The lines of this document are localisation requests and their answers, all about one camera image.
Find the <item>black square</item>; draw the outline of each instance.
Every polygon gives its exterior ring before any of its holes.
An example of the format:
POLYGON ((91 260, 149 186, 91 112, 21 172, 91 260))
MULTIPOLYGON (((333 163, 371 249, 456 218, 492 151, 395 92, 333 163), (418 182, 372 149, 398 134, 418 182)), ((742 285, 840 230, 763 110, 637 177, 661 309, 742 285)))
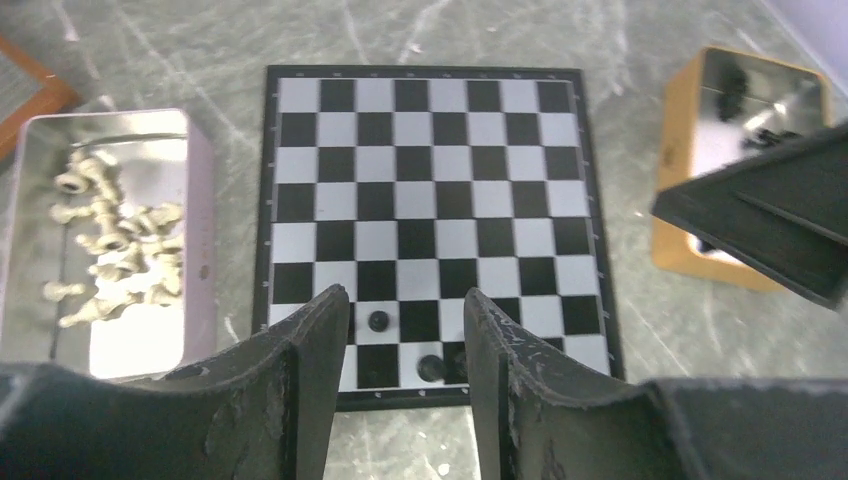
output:
POLYGON ((400 341, 438 342, 439 302, 400 302, 400 341))
POLYGON ((357 345, 356 386, 358 388, 397 388, 398 346, 357 345))
POLYGON ((356 345, 356 303, 350 303, 350 318, 347 323, 347 344, 356 345))
POLYGON ((477 251, 481 257, 514 257, 512 219, 478 218, 477 251))
POLYGON ((465 298, 477 286, 477 260, 439 260, 442 298, 465 298))
POLYGON ((543 338, 542 340, 544 340, 545 343, 556 348, 560 352, 565 352, 565 342, 563 342, 562 337, 543 338))
POLYGON ((545 182, 512 182, 512 203, 515 218, 547 217, 548 195, 545 182))
POLYGON ((500 112, 501 89, 494 80, 470 80, 468 85, 468 110, 471 112, 500 112))
POLYGON ((436 216, 440 219, 473 218, 471 182, 436 183, 436 216))
POLYGON ((548 180, 580 180, 577 147, 545 147, 548 180))
POLYGON ((395 111, 429 111, 429 92, 427 80, 395 80, 395 111))
POLYGON ((274 304, 312 300, 312 263, 274 264, 274 304))
POLYGON ((568 84, 565 82, 538 82, 539 110, 544 113, 570 113, 568 84))
POLYGON ((321 147, 318 149, 318 181, 319 182, 353 182, 354 158, 353 147, 321 147))
POLYGON ((277 185, 277 223, 315 221, 315 184, 277 185))
POLYGON ((394 220, 395 187, 391 182, 357 184, 356 218, 360 221, 394 220))
POLYGON ((316 261, 351 262, 354 260, 353 221, 318 222, 315 230, 316 261))
POLYGON ((360 302, 395 300, 397 278, 395 262, 357 262, 356 299, 360 302))
POLYGON ((280 146, 314 147, 318 144, 317 122, 314 113, 280 114, 280 146))
POLYGON ((562 297, 562 319, 566 335, 601 333, 598 298, 592 295, 562 297))
POLYGON ((586 218, 554 218, 557 255, 589 255, 589 229, 586 218))
POLYGON ((535 113, 507 113, 507 145, 539 145, 539 117, 535 113))
POLYGON ((465 342, 442 343, 442 358, 445 361, 445 384, 468 383, 468 360, 465 342))
POLYGON ((471 147, 474 180, 509 180, 505 147, 471 147))
POLYGON ((468 124, 464 113, 433 114, 434 145, 468 145, 468 124))
POLYGON ((435 220, 398 220, 398 258, 436 258, 435 220))
POLYGON ((517 298, 493 298, 492 301, 513 322, 521 325, 521 304, 517 298))
POLYGON ((432 147, 396 147, 395 163, 399 182, 422 182, 433 179, 432 147))
POLYGON ((353 80, 321 80, 322 112, 353 112, 353 80))
POLYGON ((394 144, 391 113, 357 113, 357 145, 388 147, 394 144))
POLYGON ((518 274, 521 279, 522 295, 556 294, 556 270, 553 258, 519 258, 518 274))

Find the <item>black pawn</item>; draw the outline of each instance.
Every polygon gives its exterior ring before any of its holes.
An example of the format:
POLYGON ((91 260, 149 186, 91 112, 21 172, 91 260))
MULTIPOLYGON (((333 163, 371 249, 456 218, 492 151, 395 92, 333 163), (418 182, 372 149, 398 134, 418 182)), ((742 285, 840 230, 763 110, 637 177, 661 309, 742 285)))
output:
POLYGON ((445 362, 436 355, 425 355, 418 360, 418 376, 425 382, 438 382, 445 378, 445 362))
POLYGON ((368 328, 375 332, 385 332, 389 328, 389 314, 377 310, 368 316, 368 328))

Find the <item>chessboard border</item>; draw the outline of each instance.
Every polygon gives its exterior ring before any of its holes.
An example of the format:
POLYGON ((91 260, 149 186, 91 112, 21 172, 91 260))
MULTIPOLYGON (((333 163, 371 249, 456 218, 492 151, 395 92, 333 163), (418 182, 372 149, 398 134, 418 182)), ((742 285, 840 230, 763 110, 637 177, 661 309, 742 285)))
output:
MULTIPOLYGON (((589 213, 595 239, 595 259, 599 273, 601 305, 603 308, 604 336, 609 355, 610 376, 625 380, 624 357, 616 315, 612 268, 609 263, 606 228, 603 221, 603 206, 595 168, 595 151, 592 143, 591 125, 588 116, 588 98, 579 69, 555 68, 512 68, 512 67, 437 67, 437 66, 364 66, 364 65, 269 65, 265 80, 265 109, 262 120, 262 159, 259 175, 259 206, 256 235, 256 262, 253 286, 253 334, 267 328, 270 297, 271 228, 273 202, 270 198, 274 188, 274 160, 277 147, 277 91, 280 79, 303 78, 410 78, 434 79, 526 79, 562 80, 572 84, 575 99, 577 124, 580 128, 580 146, 586 174, 586 194, 595 201, 589 202, 589 213)), ((388 390, 371 392, 341 392, 338 411, 388 410, 396 408, 423 408, 469 405, 467 386, 439 387, 427 390, 426 396, 418 389, 388 390)))

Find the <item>marble floor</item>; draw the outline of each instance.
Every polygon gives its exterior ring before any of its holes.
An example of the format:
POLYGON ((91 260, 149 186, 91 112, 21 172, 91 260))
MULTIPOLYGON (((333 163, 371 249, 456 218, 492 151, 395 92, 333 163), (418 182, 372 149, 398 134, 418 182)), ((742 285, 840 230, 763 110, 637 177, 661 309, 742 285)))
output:
MULTIPOLYGON (((587 76, 628 380, 848 374, 848 314, 648 255, 669 77, 705 44, 813 66, 756 0, 3 0, 0 35, 88 99, 185 108, 214 139, 221 348, 249 333, 265 65, 551 66, 587 76)), ((467 408, 338 414, 326 478, 479 478, 475 457, 467 408)))

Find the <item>white square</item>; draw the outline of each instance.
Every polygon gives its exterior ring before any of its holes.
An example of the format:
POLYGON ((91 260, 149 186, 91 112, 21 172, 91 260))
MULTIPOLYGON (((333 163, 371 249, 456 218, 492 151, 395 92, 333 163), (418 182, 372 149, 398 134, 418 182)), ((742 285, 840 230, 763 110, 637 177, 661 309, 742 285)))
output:
POLYGON ((552 217, 588 217, 586 184, 580 180, 551 180, 547 183, 552 217))
POLYGON ((317 183, 315 185, 316 220, 355 220, 355 183, 317 183))
POLYGON ((397 222, 356 222, 356 259, 396 260, 397 222))
POLYGON ((395 112, 392 120, 396 146, 433 144, 433 118, 429 112, 395 112))
POLYGON ((317 112, 319 87, 317 78, 283 78, 277 108, 280 113, 317 112))
POLYGON ((577 118, 573 113, 540 113, 539 136, 546 147, 576 147, 577 118))
POLYGON ((336 283, 345 287, 351 302, 356 301, 356 262, 316 262, 312 278, 315 295, 336 283))
POLYGON ((391 112, 395 109, 394 82, 390 78, 358 78, 355 108, 357 112, 391 112))
POLYGON ((480 291, 489 298, 521 296, 518 259, 515 257, 480 258, 477 260, 480 291))
POLYGON ((400 304, 398 302, 359 302, 354 307, 356 331, 354 340, 357 345, 394 345, 400 343, 400 304), (389 316, 389 326, 382 332, 375 332, 368 326, 372 313, 382 311, 389 316))
POLYGON ((437 258, 477 258, 474 220, 436 220, 437 258))
POLYGON ((356 345, 345 345, 345 358, 342 361, 342 375, 339 378, 340 392, 355 392, 357 390, 356 362, 356 345))
POLYGON ((501 80, 501 109, 510 113, 539 111, 539 93, 531 80, 501 80))
POLYGON ((521 297, 521 326, 541 338, 565 335, 562 321, 562 302, 558 296, 521 297))
POLYGON ((438 300, 439 261, 399 260, 397 282, 398 300, 438 300))
POLYGON ((357 182, 394 182, 394 147, 356 147, 357 182))
POLYGON ((565 354, 596 372, 609 375, 609 352, 603 335, 566 336, 565 354))
POLYGON ((312 263, 315 261, 314 223, 275 223, 271 226, 271 261, 312 263))
POLYGON ((430 111, 467 112, 468 93, 465 80, 438 78, 430 80, 430 111))
POLYGON ((276 183, 315 183, 318 181, 318 148, 281 147, 274 165, 276 183))
POLYGON ((443 342, 465 341, 465 299, 439 300, 439 339, 443 342))
POLYGON ((294 312, 300 310, 305 303, 278 303, 268 306, 268 326, 282 322, 294 312))
POLYGON ((545 152, 539 146, 506 147, 506 167, 510 180, 545 180, 545 152))
POLYGON ((550 218, 516 218, 515 254, 519 257, 553 257, 554 222, 550 218))
POLYGON ((443 358, 440 342, 401 343, 398 345, 398 377, 400 388, 433 388, 445 385, 445 380, 427 382, 418 376, 418 361, 427 355, 443 358))
POLYGON ((395 183, 395 216, 398 220, 436 218, 436 184, 395 183))
POLYGON ((437 182, 473 180, 471 173, 471 147, 433 147, 433 179, 437 182))
POLYGON ((569 255, 554 259, 557 293, 563 296, 598 295, 598 270, 595 257, 569 255))
POLYGON ((471 194, 476 218, 512 218, 512 189, 509 182, 473 182, 471 194))
POLYGON ((469 112, 468 143, 474 146, 506 145, 506 120, 503 113, 469 112))
POLYGON ((318 114, 319 147, 353 147, 357 142, 356 113, 321 112, 318 114))

